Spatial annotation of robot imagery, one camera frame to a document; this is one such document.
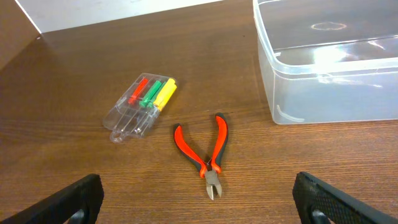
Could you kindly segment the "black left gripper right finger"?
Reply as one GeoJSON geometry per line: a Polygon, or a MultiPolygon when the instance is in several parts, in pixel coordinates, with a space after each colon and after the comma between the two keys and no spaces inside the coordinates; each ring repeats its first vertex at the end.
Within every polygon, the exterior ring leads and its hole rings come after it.
{"type": "Polygon", "coordinates": [[[370,207],[307,172],[299,172],[292,190],[302,223],[391,223],[397,219],[370,207]]]}

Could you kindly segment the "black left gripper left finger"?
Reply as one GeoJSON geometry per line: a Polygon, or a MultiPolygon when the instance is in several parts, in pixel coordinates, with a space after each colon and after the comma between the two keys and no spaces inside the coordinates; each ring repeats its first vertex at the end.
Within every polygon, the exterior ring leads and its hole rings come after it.
{"type": "Polygon", "coordinates": [[[89,174],[2,223],[95,223],[104,199],[98,174],[89,174]]]}

